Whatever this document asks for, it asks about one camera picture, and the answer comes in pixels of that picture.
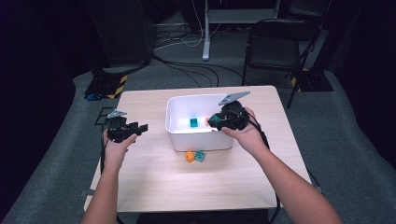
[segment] person's right arm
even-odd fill
[[[246,110],[254,116],[253,111]],[[259,163],[294,223],[343,223],[323,195],[268,149],[253,125],[249,124],[242,131],[221,130],[238,140]]]

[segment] table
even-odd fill
[[[119,212],[203,211],[276,207],[276,196],[259,164],[236,140],[230,149],[206,151],[203,162],[187,162],[172,149],[165,130],[167,101],[174,96],[251,91],[239,102],[251,108],[271,150],[310,182],[276,88],[272,86],[126,91],[118,110],[128,122],[148,124],[129,148],[120,170]],[[91,189],[100,177],[99,164]],[[86,209],[91,196],[88,196]]]
[[[274,8],[261,9],[210,9],[205,0],[205,43],[202,59],[209,60],[210,36],[209,23],[255,23],[264,19],[277,17],[280,0],[276,0]]]

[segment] teal cube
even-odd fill
[[[190,126],[192,128],[198,127],[198,119],[190,119]]]
[[[195,153],[195,160],[196,161],[203,161],[205,157],[205,153],[203,151],[197,151]]]

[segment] gray carpet floor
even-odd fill
[[[212,41],[210,61],[242,72],[246,34],[226,35]],[[168,61],[202,62],[201,42],[154,50]],[[315,60],[311,54],[308,65]],[[195,79],[152,61],[128,76],[125,91],[199,88],[216,86],[216,77],[199,68],[186,68],[206,75]],[[241,77],[214,68],[219,86],[239,86]],[[331,72],[325,73],[334,91],[297,92],[291,109],[286,110],[291,128],[306,166],[315,175],[345,223],[396,223],[396,171],[384,161],[358,127],[342,87]],[[261,73],[257,85],[275,85],[286,106],[291,89],[284,75]],[[88,189],[100,157],[100,127],[95,120],[104,106],[116,107],[118,99],[88,102],[84,91],[91,73],[74,78],[77,87],[74,103],[21,196],[3,223],[79,223],[85,199],[78,196]],[[139,214],[123,213],[125,223],[135,223]],[[276,223],[290,223],[282,210]]]

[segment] toy block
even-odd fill
[[[186,153],[186,159],[187,159],[188,162],[193,162],[194,161],[194,154],[192,154],[191,151],[188,151]]]
[[[205,153],[203,151],[197,151],[195,153],[195,160],[196,161],[203,161],[205,157]]]
[[[207,122],[209,120],[209,118],[205,118],[205,126],[206,127],[210,127],[210,124]]]
[[[198,119],[190,119],[190,126],[192,128],[198,127]]]

